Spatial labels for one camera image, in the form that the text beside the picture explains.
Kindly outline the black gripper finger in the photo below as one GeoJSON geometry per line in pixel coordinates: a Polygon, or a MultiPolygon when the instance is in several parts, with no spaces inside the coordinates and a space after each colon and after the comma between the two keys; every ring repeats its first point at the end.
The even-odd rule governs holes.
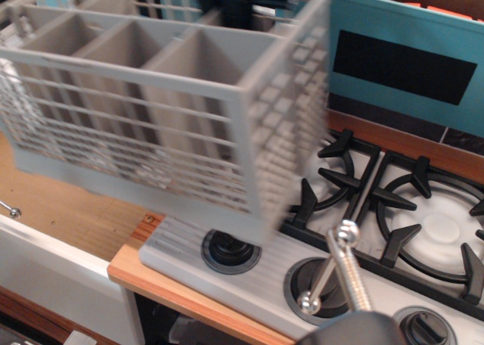
{"type": "Polygon", "coordinates": [[[222,25],[228,28],[250,30],[253,7],[251,4],[229,3],[222,7],[222,25]]]}

